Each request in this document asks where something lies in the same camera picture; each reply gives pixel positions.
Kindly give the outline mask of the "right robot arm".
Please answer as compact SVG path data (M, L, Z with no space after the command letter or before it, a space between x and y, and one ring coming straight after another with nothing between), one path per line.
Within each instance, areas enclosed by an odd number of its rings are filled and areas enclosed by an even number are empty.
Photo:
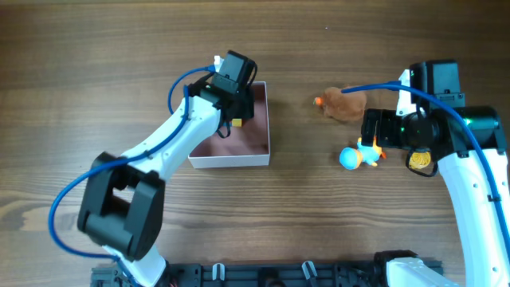
M454 60L411 65L364 91L399 93L395 110L366 111L361 144L427 151L449 191L468 286L509 284L509 189L503 124L489 106L468 107Z

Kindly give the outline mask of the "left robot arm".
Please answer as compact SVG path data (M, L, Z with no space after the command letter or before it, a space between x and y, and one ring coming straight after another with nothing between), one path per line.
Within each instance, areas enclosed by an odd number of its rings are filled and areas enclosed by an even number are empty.
M131 286L171 283L155 247L167 181L202 141L228 137L221 132L226 123L253 117L255 61L230 50L203 70L204 77L184 86L168 120L121 156L97 156L86 176L77 227L107 251Z

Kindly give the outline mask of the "colourful two-by-two puzzle cube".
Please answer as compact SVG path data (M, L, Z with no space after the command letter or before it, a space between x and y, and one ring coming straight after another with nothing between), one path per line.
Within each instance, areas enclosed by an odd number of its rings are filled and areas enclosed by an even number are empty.
M243 125L243 119L232 119L231 126L235 128L240 128Z

